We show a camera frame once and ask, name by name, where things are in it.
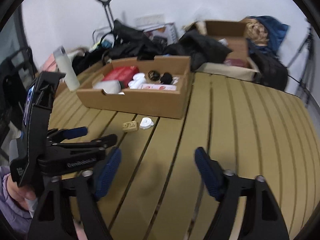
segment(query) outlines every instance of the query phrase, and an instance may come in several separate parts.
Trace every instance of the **white plastic bottle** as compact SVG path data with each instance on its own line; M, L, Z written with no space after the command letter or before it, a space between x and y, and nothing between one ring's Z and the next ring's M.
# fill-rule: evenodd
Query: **white plastic bottle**
M64 81L66 82L69 90L75 91L80 86L80 83L75 74L75 71L72 68L72 63L70 62L70 59L68 58L64 47L60 47L55 50L53 56L57 63L59 71L66 74Z

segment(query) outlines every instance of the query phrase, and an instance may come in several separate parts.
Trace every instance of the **person's arm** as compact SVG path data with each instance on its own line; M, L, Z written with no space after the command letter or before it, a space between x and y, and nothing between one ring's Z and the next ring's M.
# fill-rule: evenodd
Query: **person's arm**
M27 211L25 198L35 199L35 197L28 188L18 189L17 184L12 182L9 167L0 167L0 210L16 232L28 233L31 216Z

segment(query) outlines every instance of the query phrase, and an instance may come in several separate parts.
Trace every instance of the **human hand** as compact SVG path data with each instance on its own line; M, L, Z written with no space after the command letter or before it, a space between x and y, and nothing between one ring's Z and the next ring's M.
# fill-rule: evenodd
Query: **human hand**
M30 186L18 187L17 183L12 181L11 175L9 175L7 180L7 190L10 197L26 211L29 210L29 207L25 199L36 199L36 194Z

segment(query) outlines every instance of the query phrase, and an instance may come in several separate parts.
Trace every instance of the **purple sleeve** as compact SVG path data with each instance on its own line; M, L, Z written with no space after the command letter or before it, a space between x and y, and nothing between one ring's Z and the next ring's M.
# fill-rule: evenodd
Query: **purple sleeve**
M21 210L8 194L7 180L9 174L9 167L0 167L0 210L13 230L27 234L31 223L31 216L29 212Z

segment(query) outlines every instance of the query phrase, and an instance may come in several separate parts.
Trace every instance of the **metal bolt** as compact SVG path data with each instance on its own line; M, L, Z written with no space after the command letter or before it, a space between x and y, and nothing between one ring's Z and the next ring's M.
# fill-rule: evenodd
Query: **metal bolt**
M266 179L263 176L257 176L256 180L259 181L259 182L265 182L266 181Z
M61 177L60 176L54 176L51 178L51 182L58 182L61 180Z
M232 170L225 170L223 174L227 176L233 176L235 173Z
M81 175L84 176L84 177L90 177L92 174L93 174L92 170L83 171L81 173Z

